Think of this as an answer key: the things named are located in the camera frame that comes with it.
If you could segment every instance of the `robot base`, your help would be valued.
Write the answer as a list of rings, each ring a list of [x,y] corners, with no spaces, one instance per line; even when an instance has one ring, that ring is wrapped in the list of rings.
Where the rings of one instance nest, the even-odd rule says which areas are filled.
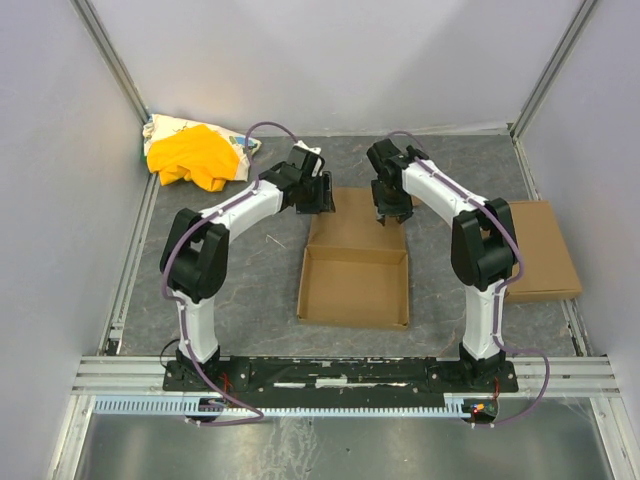
[[[504,354],[485,362],[407,358],[220,357],[203,366],[220,388],[256,408],[441,407],[444,393],[517,392]],[[170,361],[163,390],[209,392],[189,360]],[[473,377],[473,372],[481,376]]]

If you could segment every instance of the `open cardboard box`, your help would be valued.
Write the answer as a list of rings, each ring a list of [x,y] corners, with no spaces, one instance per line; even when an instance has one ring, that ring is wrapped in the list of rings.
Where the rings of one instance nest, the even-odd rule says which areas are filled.
[[[405,330],[409,258],[404,227],[376,222],[371,190],[336,188],[335,213],[311,221],[298,296],[301,323]]]

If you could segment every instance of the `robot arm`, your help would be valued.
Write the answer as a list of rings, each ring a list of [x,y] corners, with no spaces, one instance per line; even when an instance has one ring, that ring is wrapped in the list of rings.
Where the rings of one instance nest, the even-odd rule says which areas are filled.
[[[220,355],[214,329],[214,303],[215,294],[226,278],[229,243],[263,218],[288,206],[295,205],[298,213],[335,211],[331,174],[322,172],[324,159],[319,154],[319,149],[298,142],[288,162],[278,163],[262,173],[259,181],[226,202],[201,212],[189,209],[178,212],[160,262],[163,272],[184,233],[196,222],[219,212],[184,245],[169,273],[168,286],[173,295],[184,300],[186,309],[178,355],[189,357],[187,338],[199,363],[215,361]]]
[[[495,335],[502,343],[505,293],[498,287],[511,276],[516,258],[477,205],[487,207],[515,239],[509,205],[502,199],[487,201],[468,191],[413,147],[403,153],[387,139],[374,144],[367,156],[378,173],[378,179],[372,181],[378,221],[384,224],[386,216],[400,222],[410,218],[414,195],[452,228],[451,264],[465,285],[467,306],[461,357],[472,364],[497,359],[501,352],[493,339],[494,319],[498,320]]]

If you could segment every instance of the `fabric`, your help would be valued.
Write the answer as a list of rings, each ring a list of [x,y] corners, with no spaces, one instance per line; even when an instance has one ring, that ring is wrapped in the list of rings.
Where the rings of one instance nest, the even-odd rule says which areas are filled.
[[[158,173],[162,185],[184,179],[215,192],[228,180],[247,180],[249,176],[245,137],[231,130],[154,114],[144,126],[143,136],[149,171]],[[259,140],[249,139],[252,153],[261,145]]]

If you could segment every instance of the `cardboard box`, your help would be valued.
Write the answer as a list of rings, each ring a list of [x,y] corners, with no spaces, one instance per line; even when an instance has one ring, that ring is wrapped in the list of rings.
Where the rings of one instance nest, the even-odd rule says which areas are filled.
[[[582,285],[549,202],[509,202],[509,205],[525,273],[509,285],[505,300],[542,302],[580,295]]]
[[[298,318],[305,324],[405,330],[409,258],[404,227],[376,222],[371,190],[336,188],[335,213],[311,221]]]

